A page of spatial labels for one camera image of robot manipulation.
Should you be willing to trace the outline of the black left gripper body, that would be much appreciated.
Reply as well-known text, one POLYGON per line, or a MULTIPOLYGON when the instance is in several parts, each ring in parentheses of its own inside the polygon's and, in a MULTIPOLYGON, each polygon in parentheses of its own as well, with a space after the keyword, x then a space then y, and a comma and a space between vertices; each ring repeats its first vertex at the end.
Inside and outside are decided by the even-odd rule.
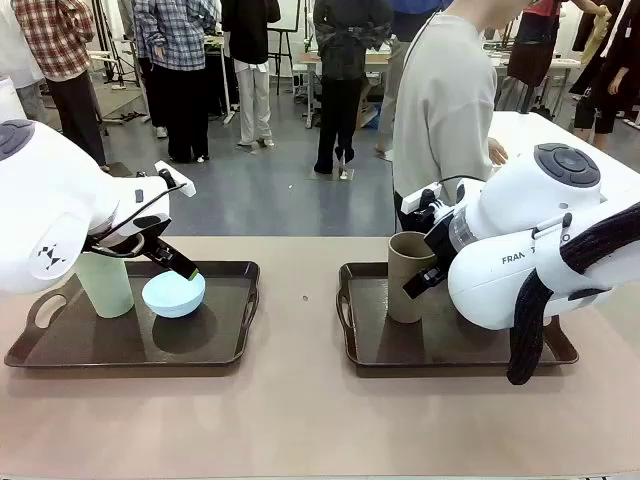
POLYGON ((172 260, 173 248, 160 238, 160 234, 168 226, 167 222, 144 228, 128 238, 120 238, 120 242, 107 246, 89 236, 83 246, 83 253, 93 253, 111 258, 130 259, 145 256, 150 260, 172 260))

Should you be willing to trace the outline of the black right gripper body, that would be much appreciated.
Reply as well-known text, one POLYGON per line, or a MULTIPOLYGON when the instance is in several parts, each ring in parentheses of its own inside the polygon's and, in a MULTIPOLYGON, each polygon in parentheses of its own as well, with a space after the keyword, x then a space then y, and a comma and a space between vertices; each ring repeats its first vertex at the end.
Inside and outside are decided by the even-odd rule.
POLYGON ((450 224, 454 218, 453 209, 437 209, 428 221, 425 243, 436 257, 437 267, 447 273, 458 251, 450 238, 450 224))

